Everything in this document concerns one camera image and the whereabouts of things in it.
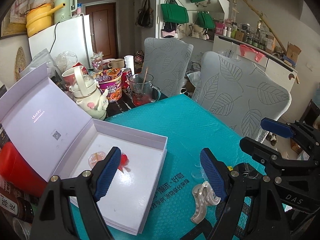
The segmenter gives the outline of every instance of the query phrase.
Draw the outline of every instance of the green electric kettle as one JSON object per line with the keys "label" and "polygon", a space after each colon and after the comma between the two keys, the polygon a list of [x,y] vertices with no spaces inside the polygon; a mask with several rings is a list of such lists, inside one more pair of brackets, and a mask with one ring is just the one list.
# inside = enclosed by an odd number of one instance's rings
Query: green electric kettle
{"label": "green electric kettle", "polygon": [[71,19],[72,13],[77,10],[78,0],[54,0],[54,7],[62,3],[65,3],[66,6],[54,13],[54,24]]}

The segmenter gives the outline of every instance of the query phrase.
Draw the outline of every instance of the glass mug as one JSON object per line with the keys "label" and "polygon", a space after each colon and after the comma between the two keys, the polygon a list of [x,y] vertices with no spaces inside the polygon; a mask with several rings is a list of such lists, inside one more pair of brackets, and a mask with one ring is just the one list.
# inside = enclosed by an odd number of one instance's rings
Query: glass mug
{"label": "glass mug", "polygon": [[[132,92],[132,101],[135,106],[142,106],[147,103],[154,103],[159,100],[161,90],[157,86],[151,84],[153,75],[147,74],[145,82],[143,82],[145,74],[135,74],[129,77],[130,89]],[[152,98],[153,88],[158,91],[156,100]]]}

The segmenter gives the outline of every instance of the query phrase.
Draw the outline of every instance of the branch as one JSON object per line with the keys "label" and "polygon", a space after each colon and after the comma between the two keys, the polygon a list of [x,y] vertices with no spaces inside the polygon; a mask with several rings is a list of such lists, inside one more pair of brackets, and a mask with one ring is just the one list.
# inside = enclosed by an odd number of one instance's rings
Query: branch
{"label": "branch", "polygon": [[283,49],[283,52],[285,54],[287,54],[287,50],[284,48],[282,42],[280,41],[279,37],[274,33],[274,31],[271,29],[270,25],[268,24],[267,20],[263,17],[262,13],[259,13],[249,2],[248,0],[242,0],[244,1],[247,6],[249,6],[249,8],[254,11],[256,13],[256,15],[258,15],[260,17],[260,19],[264,22],[264,24],[268,27],[269,31],[273,34],[273,36],[276,38],[276,40],[278,41],[280,47]]}

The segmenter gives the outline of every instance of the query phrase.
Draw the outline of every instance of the blue gripper pad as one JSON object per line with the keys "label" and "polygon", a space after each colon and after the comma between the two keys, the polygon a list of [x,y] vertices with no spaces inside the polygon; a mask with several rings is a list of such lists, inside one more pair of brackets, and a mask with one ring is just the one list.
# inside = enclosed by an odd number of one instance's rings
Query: blue gripper pad
{"label": "blue gripper pad", "polygon": [[118,166],[120,164],[121,150],[117,147],[115,148],[116,150],[114,151],[112,157],[109,159],[108,163],[104,167],[103,171],[101,172],[97,180],[96,192],[93,196],[95,202],[98,202],[100,198],[104,197],[107,194],[113,177],[115,176]]}
{"label": "blue gripper pad", "polygon": [[275,133],[283,138],[292,138],[294,133],[289,125],[277,122],[269,118],[263,118],[261,120],[261,127],[263,130]]}
{"label": "blue gripper pad", "polygon": [[204,149],[200,152],[200,163],[215,195],[220,197],[221,201],[225,201],[228,195],[225,190],[224,180]]}

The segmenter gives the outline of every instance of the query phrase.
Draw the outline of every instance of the gray chair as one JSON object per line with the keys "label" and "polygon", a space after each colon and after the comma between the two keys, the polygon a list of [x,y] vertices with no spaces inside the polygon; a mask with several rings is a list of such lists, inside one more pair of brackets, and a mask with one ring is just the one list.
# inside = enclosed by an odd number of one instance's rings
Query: gray chair
{"label": "gray chair", "polygon": [[260,68],[238,59],[206,52],[200,81],[192,99],[240,136],[263,142],[264,117],[278,120],[289,108],[290,93],[274,83]]}
{"label": "gray chair", "polygon": [[153,84],[159,87],[167,97],[181,92],[184,76],[192,54],[193,45],[177,38],[144,41],[144,72],[153,75]]}

